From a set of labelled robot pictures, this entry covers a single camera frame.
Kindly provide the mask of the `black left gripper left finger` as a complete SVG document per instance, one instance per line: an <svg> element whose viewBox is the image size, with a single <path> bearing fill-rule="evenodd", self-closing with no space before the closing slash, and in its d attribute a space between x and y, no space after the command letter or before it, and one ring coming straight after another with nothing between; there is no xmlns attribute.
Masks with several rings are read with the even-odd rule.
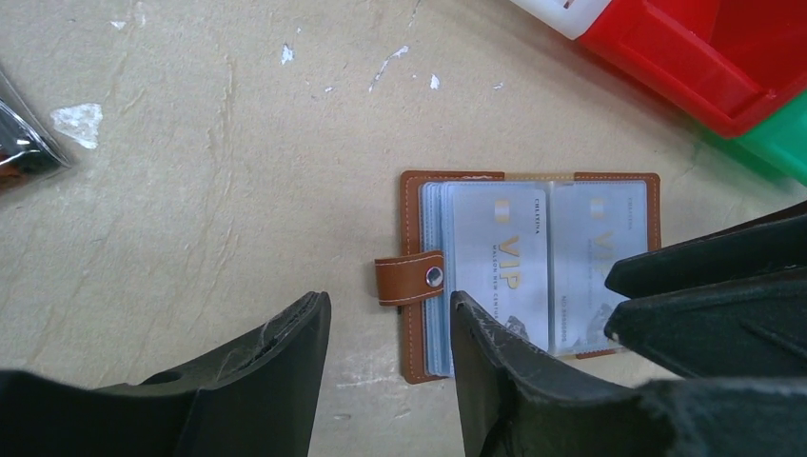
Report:
<svg viewBox="0 0 807 457"><path fill-rule="evenodd" d="M138 385L1 373L5 456L305 456L331 322L309 292L257 328Z"/></svg>

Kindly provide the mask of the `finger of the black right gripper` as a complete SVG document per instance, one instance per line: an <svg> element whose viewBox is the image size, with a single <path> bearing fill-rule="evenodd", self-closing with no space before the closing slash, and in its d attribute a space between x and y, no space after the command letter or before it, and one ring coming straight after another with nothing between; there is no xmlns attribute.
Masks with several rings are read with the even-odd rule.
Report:
<svg viewBox="0 0 807 457"><path fill-rule="evenodd" d="M682 377L803 377L806 270L629 300L604 333Z"/></svg>
<svg viewBox="0 0 807 457"><path fill-rule="evenodd" d="M629 299L806 266L806 204L619 260L605 279Z"/></svg>

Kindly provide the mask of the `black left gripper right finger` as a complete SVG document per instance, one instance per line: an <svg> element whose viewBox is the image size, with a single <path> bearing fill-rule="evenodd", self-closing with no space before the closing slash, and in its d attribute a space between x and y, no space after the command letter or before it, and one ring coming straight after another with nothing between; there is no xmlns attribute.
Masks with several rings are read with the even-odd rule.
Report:
<svg viewBox="0 0 807 457"><path fill-rule="evenodd" d="M806 382L706 378L623 387L451 297L456 392L468 456L802 456Z"/></svg>

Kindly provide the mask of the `green plastic bin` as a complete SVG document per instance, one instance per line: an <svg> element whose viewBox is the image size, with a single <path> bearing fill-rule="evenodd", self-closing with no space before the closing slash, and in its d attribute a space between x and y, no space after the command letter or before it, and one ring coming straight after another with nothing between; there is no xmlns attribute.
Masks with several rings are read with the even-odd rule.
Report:
<svg viewBox="0 0 807 457"><path fill-rule="evenodd" d="M806 185L806 91L735 141Z"/></svg>

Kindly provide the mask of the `brown leather card holder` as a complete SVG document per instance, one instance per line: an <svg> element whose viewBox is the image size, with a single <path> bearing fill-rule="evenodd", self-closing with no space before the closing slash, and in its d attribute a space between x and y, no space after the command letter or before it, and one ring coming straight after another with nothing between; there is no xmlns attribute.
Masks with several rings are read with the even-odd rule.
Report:
<svg viewBox="0 0 807 457"><path fill-rule="evenodd" d="M546 193L548 236L550 354L590 358L615 353L613 348L583 354L557 355L553 343L553 253L550 241L551 194L557 185L582 181L642 181L647 186L648 251L660 246L659 177L655 173L535 174L504 171L408 170L400 179L401 253L375 263L379 302L401 314L402 374L420 384L454 373L448 329L448 301L455 288L452 226L446 192L453 185L528 183Z"/></svg>

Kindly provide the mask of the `white vip card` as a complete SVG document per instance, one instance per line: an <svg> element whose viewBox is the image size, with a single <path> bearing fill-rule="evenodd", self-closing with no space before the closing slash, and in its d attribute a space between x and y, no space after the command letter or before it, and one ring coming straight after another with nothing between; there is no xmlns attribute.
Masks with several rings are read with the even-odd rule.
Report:
<svg viewBox="0 0 807 457"><path fill-rule="evenodd" d="M528 183L453 185L446 192L455 288L497 322L550 348L546 193Z"/></svg>
<svg viewBox="0 0 807 457"><path fill-rule="evenodd" d="M578 181L551 194L553 343L557 355L610 349L604 326L624 297L605 285L618 260L648 250L642 181Z"/></svg>

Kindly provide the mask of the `red plastic bin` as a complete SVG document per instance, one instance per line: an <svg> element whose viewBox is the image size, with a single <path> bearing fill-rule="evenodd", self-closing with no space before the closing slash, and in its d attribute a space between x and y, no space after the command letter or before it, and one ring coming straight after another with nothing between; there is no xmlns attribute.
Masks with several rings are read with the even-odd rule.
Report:
<svg viewBox="0 0 807 457"><path fill-rule="evenodd" d="M726 138L806 88L806 4L612 1L579 39Z"/></svg>

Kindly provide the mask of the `white plastic bin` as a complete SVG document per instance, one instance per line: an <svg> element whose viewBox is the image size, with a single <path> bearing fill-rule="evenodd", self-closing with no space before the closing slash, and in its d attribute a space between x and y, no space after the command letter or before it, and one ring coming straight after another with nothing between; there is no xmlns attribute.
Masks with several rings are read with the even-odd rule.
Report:
<svg viewBox="0 0 807 457"><path fill-rule="evenodd" d="M610 0L511 0L511 2L570 40L582 36L611 3Z"/></svg>

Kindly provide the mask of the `pack of coloured markers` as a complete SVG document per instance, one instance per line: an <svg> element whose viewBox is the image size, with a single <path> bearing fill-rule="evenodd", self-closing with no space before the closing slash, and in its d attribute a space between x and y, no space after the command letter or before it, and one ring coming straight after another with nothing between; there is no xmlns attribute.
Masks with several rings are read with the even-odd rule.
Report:
<svg viewBox="0 0 807 457"><path fill-rule="evenodd" d="M1 192L50 177L72 165L73 160L1 72Z"/></svg>

